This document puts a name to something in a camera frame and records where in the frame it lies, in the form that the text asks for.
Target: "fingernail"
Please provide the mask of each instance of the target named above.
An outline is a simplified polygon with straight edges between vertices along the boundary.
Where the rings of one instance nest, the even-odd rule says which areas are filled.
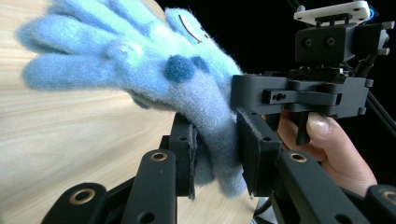
[[[309,113],[308,125],[320,136],[326,136],[330,129],[329,121],[317,113]]]

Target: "light blue glove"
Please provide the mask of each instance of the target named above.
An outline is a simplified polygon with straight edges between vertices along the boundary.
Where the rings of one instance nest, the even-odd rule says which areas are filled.
[[[169,24],[139,0],[54,0],[17,32],[39,53],[23,79],[42,91],[124,90],[143,107],[180,112],[205,141],[195,182],[214,176],[226,196],[239,196],[246,184],[229,102],[232,76],[242,72],[189,11],[165,16]]]

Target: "cartoon face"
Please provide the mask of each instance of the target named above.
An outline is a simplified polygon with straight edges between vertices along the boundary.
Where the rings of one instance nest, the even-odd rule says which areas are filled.
[[[185,19],[182,15],[178,15],[181,24],[184,26],[186,31],[197,41],[197,44],[202,43],[205,39],[209,38],[209,35],[205,32],[202,26],[199,26],[197,30],[196,24],[190,23],[189,20]]]

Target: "black cable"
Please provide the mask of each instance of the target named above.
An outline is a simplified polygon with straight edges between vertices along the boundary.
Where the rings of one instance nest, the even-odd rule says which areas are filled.
[[[267,199],[267,201],[265,201],[265,203],[262,206],[260,206],[258,209],[256,209],[256,211],[254,211],[253,216],[255,217],[264,213],[265,211],[268,210],[269,207],[271,207],[271,204],[272,204],[272,198],[270,197]]]
[[[373,94],[369,91],[367,94],[367,104],[373,109],[376,115],[381,119],[384,125],[388,128],[393,137],[396,138],[396,123],[382,105],[375,99]]]

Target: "black background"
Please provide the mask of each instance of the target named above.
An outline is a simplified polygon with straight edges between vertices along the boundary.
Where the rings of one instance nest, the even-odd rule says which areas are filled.
[[[294,36],[305,24],[293,19],[287,0],[205,1],[157,0],[162,8],[189,9],[206,32],[231,55],[246,74],[289,71],[294,61]],[[328,7],[349,1],[300,0],[306,9]],[[368,1],[379,13],[371,22],[396,21],[396,1]],[[375,61],[368,78],[374,80],[371,93],[395,120],[396,117],[396,32],[388,30],[388,56]],[[348,63],[354,65],[353,59]],[[368,107],[363,116],[339,119],[358,151],[373,169],[379,184],[396,186],[396,139]]]

